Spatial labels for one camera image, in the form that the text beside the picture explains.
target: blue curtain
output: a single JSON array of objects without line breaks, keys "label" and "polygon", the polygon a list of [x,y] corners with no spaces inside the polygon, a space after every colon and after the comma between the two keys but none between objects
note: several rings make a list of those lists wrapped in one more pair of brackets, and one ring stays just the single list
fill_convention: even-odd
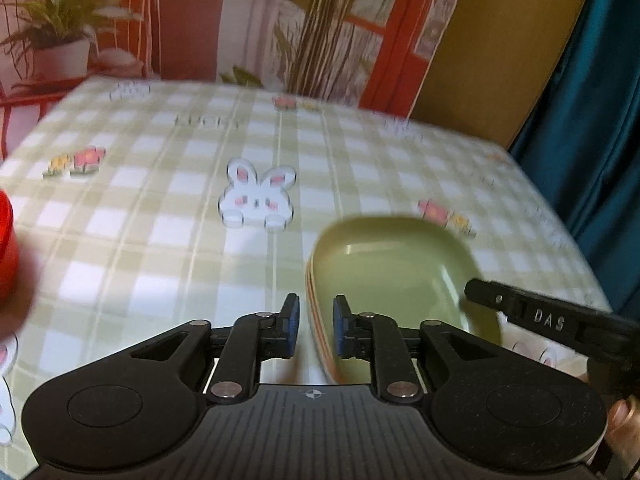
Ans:
[{"label": "blue curtain", "polygon": [[614,311],[640,319],[640,0],[585,2],[511,153]]}]

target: potted plant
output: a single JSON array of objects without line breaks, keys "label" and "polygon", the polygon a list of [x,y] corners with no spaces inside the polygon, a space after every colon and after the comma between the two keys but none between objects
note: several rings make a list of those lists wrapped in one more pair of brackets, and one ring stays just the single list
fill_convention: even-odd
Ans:
[{"label": "potted plant", "polygon": [[33,75],[44,81],[81,78],[86,75],[97,34],[114,32],[113,20],[141,21],[142,16],[120,7],[120,0],[26,0],[15,5],[24,12],[20,29],[2,46],[17,52],[16,61],[33,53]]}]

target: checkered tablecloth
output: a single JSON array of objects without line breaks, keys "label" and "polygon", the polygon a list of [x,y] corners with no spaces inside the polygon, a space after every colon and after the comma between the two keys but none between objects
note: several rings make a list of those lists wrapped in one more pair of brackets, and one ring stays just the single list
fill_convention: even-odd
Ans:
[{"label": "checkered tablecloth", "polygon": [[[288,292],[304,298],[316,238],[343,216],[418,214],[432,200],[468,218],[476,236],[465,243],[486,279],[607,308],[570,236],[498,146],[330,104],[278,111],[272,98],[92,79],[0,167],[18,238],[40,269],[5,377],[18,420],[0,470],[20,478],[35,466],[19,413],[41,383],[186,320],[228,326],[279,310]],[[54,156],[87,146],[106,150],[97,173],[43,177]],[[284,231],[223,225],[218,200],[236,157],[258,177],[295,168]],[[265,380],[324,380],[302,317],[302,366],[266,364]]]}]

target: pink flower sticker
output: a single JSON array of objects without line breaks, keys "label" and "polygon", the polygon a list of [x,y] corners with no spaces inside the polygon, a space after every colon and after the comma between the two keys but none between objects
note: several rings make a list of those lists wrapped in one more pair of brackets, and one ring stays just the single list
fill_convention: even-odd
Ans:
[{"label": "pink flower sticker", "polygon": [[449,218],[449,211],[435,203],[433,200],[420,200],[418,202],[418,211],[422,213],[422,218],[444,227]]},{"label": "pink flower sticker", "polygon": [[98,165],[104,157],[106,150],[89,146],[84,150],[74,153],[74,168],[69,171],[71,175],[90,174],[98,171]]},{"label": "pink flower sticker", "polygon": [[104,157],[106,151],[104,148],[89,147],[85,150],[74,153],[74,165],[77,166],[92,166],[94,164],[100,164],[100,160]]},{"label": "pink flower sticker", "polygon": [[295,110],[298,107],[296,99],[289,96],[280,96],[274,98],[273,105],[278,110]]}]

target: circular logo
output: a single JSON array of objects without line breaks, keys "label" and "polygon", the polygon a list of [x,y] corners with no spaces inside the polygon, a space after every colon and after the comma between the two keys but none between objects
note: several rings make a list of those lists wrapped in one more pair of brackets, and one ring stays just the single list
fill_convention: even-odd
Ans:
[{"label": "circular logo", "polygon": [[306,392],[303,392],[303,394],[305,397],[311,400],[319,399],[324,395],[324,393],[319,392],[318,390],[307,390]]}]

